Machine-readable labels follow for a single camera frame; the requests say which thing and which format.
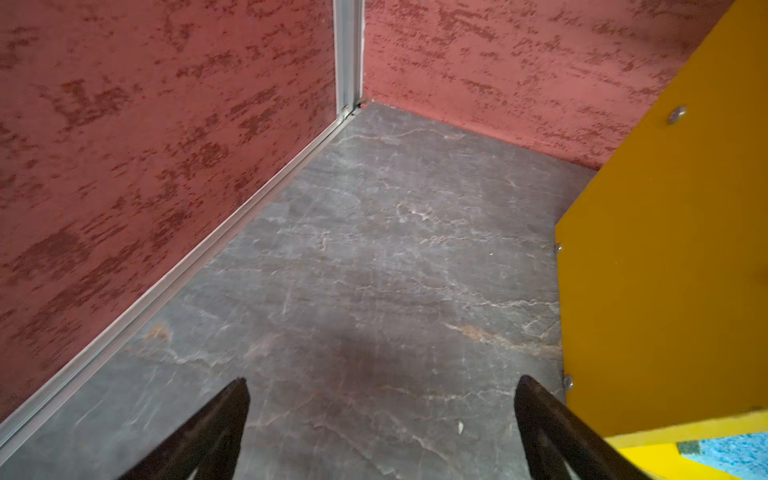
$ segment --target screw head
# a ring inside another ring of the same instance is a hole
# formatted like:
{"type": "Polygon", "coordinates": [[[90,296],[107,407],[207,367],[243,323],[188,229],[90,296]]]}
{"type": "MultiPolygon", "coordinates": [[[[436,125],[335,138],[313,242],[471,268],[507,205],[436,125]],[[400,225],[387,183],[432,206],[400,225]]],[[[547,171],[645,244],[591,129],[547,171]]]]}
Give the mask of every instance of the screw head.
{"type": "Polygon", "coordinates": [[[679,107],[672,110],[670,113],[670,116],[667,117],[667,123],[669,125],[677,123],[683,116],[685,115],[685,105],[680,105],[679,107]]]}

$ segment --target red textured wall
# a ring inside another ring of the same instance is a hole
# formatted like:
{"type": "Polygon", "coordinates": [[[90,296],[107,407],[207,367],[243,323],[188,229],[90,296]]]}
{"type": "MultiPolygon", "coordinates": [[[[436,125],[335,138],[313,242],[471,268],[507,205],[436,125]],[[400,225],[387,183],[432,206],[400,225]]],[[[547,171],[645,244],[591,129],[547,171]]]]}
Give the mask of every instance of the red textured wall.
{"type": "Polygon", "coordinates": [[[0,418],[335,118],[331,0],[0,5],[0,418]]]}
{"type": "Polygon", "coordinates": [[[598,168],[732,0],[368,0],[366,96],[598,168]]]}

